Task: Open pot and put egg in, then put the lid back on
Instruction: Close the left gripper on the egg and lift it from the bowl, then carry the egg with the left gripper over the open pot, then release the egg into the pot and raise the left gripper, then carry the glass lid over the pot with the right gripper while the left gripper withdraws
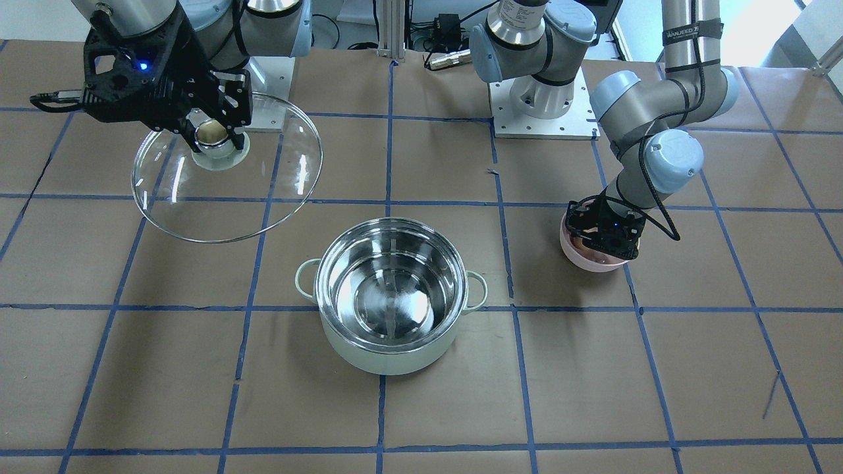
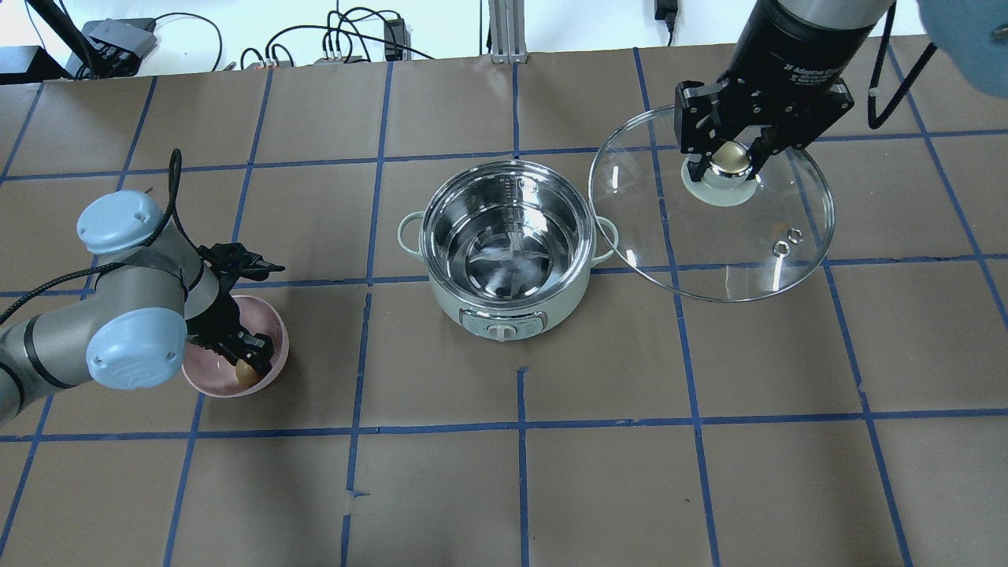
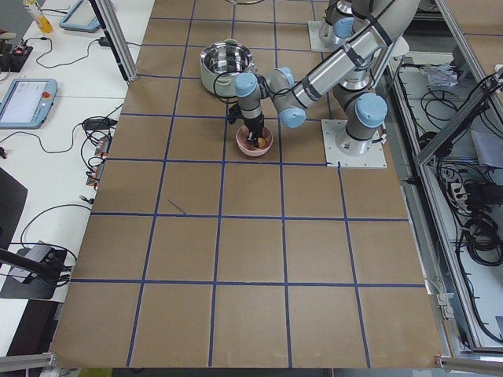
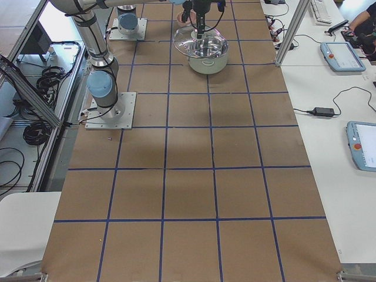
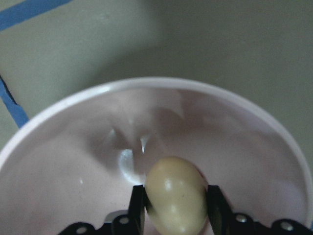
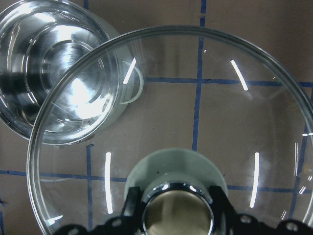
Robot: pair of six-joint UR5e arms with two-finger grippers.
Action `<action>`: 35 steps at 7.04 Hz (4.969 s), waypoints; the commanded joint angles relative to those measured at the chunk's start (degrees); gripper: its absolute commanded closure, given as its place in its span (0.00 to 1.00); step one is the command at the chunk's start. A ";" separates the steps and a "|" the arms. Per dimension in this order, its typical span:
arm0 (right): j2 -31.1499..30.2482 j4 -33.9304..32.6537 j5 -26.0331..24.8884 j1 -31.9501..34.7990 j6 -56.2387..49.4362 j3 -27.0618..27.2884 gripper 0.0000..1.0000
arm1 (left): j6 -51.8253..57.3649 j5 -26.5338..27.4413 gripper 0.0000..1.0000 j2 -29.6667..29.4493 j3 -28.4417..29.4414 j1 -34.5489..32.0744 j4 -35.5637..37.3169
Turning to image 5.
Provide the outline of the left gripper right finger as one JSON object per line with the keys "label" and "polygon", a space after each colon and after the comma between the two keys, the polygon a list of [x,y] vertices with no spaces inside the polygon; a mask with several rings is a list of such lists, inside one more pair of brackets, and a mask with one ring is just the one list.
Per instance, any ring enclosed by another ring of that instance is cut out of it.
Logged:
{"label": "left gripper right finger", "polygon": [[245,213],[232,211],[219,186],[208,186],[208,217],[215,235],[311,235],[312,230],[291,219],[267,227]]}

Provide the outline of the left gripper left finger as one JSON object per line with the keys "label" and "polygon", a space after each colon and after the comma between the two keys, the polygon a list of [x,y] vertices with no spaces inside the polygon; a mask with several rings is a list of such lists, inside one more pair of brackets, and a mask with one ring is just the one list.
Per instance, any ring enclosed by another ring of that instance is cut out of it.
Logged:
{"label": "left gripper left finger", "polygon": [[142,235],[145,223],[146,192],[143,185],[133,186],[128,209],[110,212],[104,224],[96,229],[85,222],[76,222],[61,235]]}

